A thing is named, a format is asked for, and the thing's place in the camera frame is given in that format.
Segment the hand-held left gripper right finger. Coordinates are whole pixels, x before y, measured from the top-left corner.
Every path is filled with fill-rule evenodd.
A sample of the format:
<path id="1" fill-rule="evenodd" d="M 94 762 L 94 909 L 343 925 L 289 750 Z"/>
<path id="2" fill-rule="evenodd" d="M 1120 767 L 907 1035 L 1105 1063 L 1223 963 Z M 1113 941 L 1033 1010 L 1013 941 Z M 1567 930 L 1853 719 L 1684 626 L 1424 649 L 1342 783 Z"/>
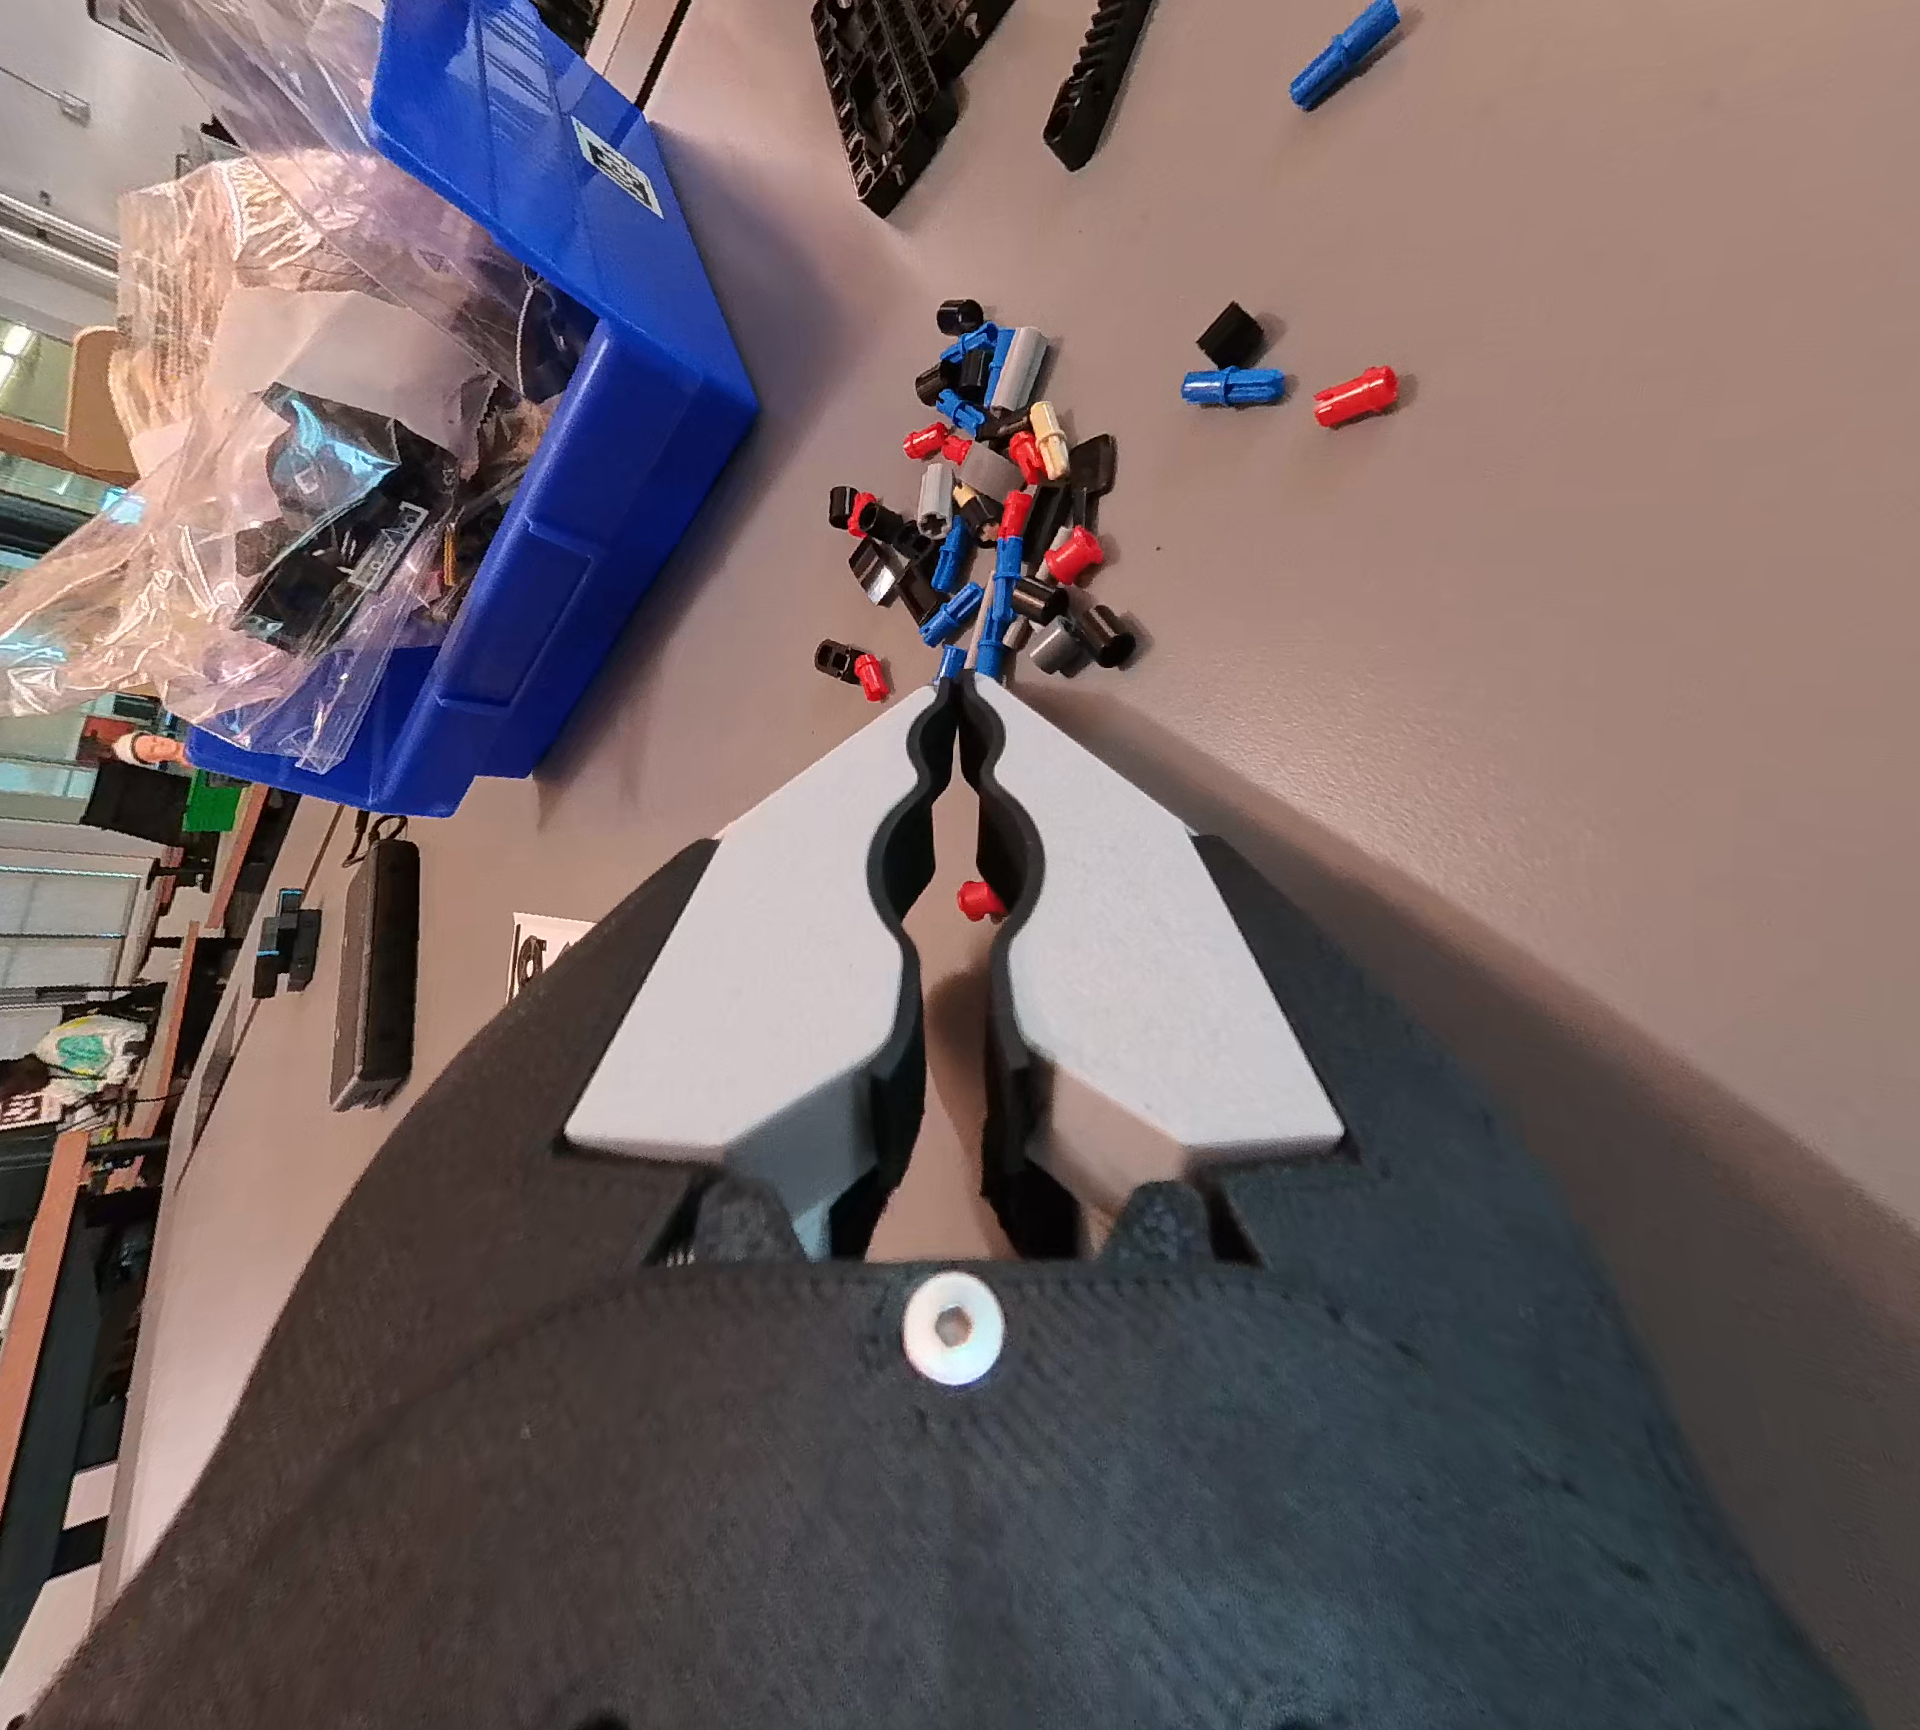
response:
<path id="1" fill-rule="evenodd" d="M 1233 861 L 996 681 L 959 681 L 989 946 L 980 1190 L 1021 1258 L 1347 1129 L 1217 868 Z"/>

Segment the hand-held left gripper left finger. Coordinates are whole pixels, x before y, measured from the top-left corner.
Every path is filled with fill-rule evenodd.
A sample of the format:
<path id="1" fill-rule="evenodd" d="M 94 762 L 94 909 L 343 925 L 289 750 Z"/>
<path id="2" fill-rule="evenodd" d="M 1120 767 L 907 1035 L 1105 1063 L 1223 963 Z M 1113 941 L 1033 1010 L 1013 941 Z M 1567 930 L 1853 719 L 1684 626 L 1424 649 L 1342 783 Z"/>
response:
<path id="1" fill-rule="evenodd" d="M 587 1081 L 571 1146 L 769 1185 L 805 1254 L 864 1258 L 925 1104 L 904 917 L 935 873 L 955 695 L 925 686 L 699 844 Z"/>

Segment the pile of small lego pins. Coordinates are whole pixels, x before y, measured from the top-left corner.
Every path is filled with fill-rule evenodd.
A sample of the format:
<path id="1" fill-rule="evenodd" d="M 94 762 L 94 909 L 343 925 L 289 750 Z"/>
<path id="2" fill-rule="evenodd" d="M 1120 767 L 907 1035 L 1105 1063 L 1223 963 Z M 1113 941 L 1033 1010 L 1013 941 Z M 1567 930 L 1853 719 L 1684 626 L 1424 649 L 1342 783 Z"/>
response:
<path id="1" fill-rule="evenodd" d="M 923 418 L 894 468 L 907 490 L 826 488 L 823 519 L 858 600 L 907 620 L 939 686 L 1126 667 L 1139 629 L 1097 600 L 1118 439 L 1075 431 L 1038 324 L 946 300 L 935 335 L 912 378 Z"/>

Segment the long blue lego pin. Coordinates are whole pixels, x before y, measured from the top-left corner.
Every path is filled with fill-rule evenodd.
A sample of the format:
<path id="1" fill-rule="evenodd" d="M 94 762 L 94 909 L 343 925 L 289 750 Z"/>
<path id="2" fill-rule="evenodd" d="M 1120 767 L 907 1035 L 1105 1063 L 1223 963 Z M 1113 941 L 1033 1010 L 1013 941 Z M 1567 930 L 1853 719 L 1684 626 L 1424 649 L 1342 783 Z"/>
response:
<path id="1" fill-rule="evenodd" d="M 1368 0 L 1293 79 L 1289 98 L 1300 110 L 1314 110 L 1347 87 L 1378 47 L 1400 29 L 1393 0 Z"/>

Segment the black lego gear rack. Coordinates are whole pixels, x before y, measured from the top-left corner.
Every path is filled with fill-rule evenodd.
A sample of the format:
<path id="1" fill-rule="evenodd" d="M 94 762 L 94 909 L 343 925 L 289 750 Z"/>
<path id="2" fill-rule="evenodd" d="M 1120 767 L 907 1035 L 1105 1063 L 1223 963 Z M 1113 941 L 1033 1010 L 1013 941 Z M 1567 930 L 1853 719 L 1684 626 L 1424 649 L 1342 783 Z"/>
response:
<path id="1" fill-rule="evenodd" d="M 1078 172 L 1094 155 L 1151 3 L 1157 0 L 1094 3 L 1075 60 L 1058 87 L 1044 119 L 1044 145 L 1067 172 Z"/>

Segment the printed paper sheet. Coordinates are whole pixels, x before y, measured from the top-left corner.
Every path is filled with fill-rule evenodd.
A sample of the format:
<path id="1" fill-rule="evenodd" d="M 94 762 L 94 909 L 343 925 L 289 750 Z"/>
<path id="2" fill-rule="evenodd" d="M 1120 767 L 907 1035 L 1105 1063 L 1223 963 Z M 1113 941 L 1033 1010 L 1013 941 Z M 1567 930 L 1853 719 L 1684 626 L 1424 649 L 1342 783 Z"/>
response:
<path id="1" fill-rule="evenodd" d="M 512 1004 L 539 984 L 592 926 L 594 919 L 519 910 L 509 941 L 507 1001 Z"/>

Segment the black power brick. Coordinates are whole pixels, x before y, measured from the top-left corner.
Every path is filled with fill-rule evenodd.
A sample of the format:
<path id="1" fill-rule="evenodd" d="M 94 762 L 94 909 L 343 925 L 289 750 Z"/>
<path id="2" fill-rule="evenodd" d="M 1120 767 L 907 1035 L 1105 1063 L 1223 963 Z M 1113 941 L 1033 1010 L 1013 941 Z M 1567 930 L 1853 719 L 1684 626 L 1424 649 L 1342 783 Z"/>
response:
<path id="1" fill-rule="evenodd" d="M 339 934 L 339 994 L 328 1102 L 333 1110 L 392 1102 L 415 1069 L 419 989 L 419 846 L 406 819 L 353 819 L 353 879 Z"/>

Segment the clear plastic bag of parts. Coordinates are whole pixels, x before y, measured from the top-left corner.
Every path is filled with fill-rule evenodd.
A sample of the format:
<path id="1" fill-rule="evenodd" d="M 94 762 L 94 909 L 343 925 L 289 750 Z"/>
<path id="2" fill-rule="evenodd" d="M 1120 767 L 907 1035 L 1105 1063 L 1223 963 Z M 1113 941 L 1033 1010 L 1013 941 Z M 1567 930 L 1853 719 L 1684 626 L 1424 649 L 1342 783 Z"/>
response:
<path id="1" fill-rule="evenodd" d="M 435 656 L 592 335 L 509 262 L 497 376 L 247 155 L 121 197 L 105 370 L 132 483 L 2 583 L 2 715 L 146 692 L 338 767 Z"/>

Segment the cardboard box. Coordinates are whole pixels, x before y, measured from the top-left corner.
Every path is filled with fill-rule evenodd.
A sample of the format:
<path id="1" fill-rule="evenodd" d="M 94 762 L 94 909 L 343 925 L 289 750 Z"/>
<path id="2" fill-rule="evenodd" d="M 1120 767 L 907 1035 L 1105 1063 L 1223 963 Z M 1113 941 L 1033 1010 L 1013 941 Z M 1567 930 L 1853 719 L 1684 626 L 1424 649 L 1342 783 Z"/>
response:
<path id="1" fill-rule="evenodd" d="M 113 324 L 88 324 L 70 344 L 70 376 L 62 400 L 62 456 L 78 473 L 126 488 L 140 478 L 129 435 L 112 397 L 112 361 L 116 349 Z"/>

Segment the blue plastic bin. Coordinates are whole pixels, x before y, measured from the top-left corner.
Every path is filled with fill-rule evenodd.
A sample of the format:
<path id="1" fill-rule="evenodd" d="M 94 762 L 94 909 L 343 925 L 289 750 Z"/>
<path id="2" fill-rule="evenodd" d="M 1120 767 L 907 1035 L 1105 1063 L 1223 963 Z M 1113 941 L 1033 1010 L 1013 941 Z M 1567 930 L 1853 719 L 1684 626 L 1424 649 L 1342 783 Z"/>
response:
<path id="1" fill-rule="evenodd" d="M 435 652 L 400 649 L 330 772 L 188 733 L 193 763 L 448 814 L 555 745 L 757 400 L 640 107 L 528 0 L 389 0 L 371 145 L 594 316 Z"/>

